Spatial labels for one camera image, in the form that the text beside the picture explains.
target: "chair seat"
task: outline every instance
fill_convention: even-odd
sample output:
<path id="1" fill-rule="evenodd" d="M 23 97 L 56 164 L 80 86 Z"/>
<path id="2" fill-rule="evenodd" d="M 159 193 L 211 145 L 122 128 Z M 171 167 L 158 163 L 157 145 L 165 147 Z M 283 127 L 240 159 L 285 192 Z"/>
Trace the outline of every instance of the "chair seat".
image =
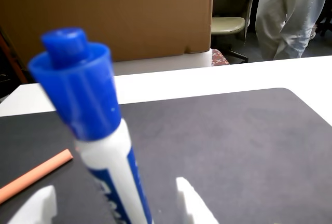
<path id="1" fill-rule="evenodd" d="M 212 35 L 231 35 L 243 30 L 245 27 L 244 18 L 212 18 Z"/>

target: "cardboard box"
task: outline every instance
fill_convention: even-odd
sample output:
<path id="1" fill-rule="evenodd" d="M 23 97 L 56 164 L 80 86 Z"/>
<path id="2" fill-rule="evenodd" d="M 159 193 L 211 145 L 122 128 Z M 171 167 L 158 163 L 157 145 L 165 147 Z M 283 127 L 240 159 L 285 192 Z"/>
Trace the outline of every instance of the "cardboard box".
<path id="1" fill-rule="evenodd" d="M 24 64 L 43 51 L 42 33 L 83 28 L 114 61 L 204 52 L 212 0 L 0 0 L 0 27 Z"/>

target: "table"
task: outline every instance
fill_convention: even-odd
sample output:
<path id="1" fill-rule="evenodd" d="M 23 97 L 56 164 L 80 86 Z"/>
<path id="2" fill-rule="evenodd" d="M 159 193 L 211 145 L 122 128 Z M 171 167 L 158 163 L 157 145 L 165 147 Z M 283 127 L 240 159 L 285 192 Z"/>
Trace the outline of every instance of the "table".
<path id="1" fill-rule="evenodd" d="M 332 57 L 312 57 L 115 77 L 120 104 L 266 88 L 287 88 L 332 125 Z M 0 116 L 53 111 L 39 84 L 19 86 Z"/>

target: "white clothing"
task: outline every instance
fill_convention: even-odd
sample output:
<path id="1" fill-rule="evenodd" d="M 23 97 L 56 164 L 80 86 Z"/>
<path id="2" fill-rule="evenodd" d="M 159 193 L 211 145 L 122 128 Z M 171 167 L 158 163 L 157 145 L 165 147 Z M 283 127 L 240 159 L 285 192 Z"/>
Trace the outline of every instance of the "white clothing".
<path id="1" fill-rule="evenodd" d="M 256 33 L 264 60 L 300 58 L 325 0 L 259 0 Z"/>

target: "black mouse pad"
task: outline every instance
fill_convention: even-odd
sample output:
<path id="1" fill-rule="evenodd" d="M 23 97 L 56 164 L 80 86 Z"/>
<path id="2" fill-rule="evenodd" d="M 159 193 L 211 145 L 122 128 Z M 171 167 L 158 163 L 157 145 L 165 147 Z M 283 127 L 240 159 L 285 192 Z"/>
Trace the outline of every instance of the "black mouse pad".
<path id="1" fill-rule="evenodd" d="M 181 224 L 185 177 L 219 223 L 332 223 L 332 128 L 286 89 L 121 106 L 156 224 Z M 0 118 L 0 187 L 58 152 L 74 160 L 0 206 L 5 223 L 53 184 L 53 223 L 114 223 L 56 113 Z"/>

